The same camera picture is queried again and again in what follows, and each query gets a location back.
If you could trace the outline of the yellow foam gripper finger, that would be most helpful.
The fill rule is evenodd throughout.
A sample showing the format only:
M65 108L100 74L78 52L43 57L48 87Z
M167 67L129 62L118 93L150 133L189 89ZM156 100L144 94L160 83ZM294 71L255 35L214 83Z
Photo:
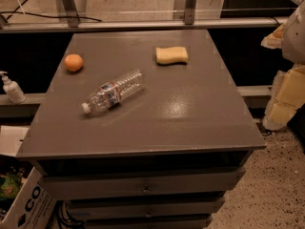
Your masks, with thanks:
M286 73L278 71L272 85L262 124L277 131L287 125L305 104L305 65L294 65Z
M264 37L261 41L261 46L268 49L281 49L284 27L285 25L282 24L268 36Z

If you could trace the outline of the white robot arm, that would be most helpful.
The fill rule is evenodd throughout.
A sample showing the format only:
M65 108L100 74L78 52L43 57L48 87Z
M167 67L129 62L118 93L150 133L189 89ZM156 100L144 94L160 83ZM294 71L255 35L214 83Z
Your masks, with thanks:
M283 25L266 36L261 45L281 49L282 56L294 63L286 73L277 72L262 121L265 129L277 131L305 104L305 1Z

